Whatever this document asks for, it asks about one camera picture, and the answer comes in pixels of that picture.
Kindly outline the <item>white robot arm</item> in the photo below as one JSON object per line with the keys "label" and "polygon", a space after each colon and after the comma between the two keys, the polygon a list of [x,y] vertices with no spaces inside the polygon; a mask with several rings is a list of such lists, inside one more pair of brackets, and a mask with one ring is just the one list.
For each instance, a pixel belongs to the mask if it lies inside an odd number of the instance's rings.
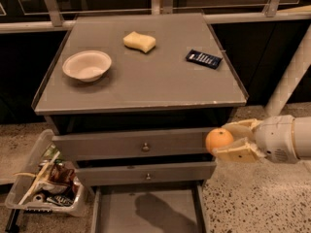
{"label": "white robot arm", "polygon": [[311,117],[272,116],[231,122],[210,131],[206,149],[220,160],[296,163],[311,158]]}

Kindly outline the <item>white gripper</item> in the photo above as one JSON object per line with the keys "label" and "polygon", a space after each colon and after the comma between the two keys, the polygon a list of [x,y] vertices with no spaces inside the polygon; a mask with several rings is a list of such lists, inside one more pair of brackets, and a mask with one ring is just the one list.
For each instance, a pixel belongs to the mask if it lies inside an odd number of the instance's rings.
{"label": "white gripper", "polygon": [[273,116],[263,121],[244,119],[226,123],[223,128],[236,141],[212,150],[221,161],[253,163],[265,156],[274,163],[294,164],[298,161],[294,149],[293,116]]}

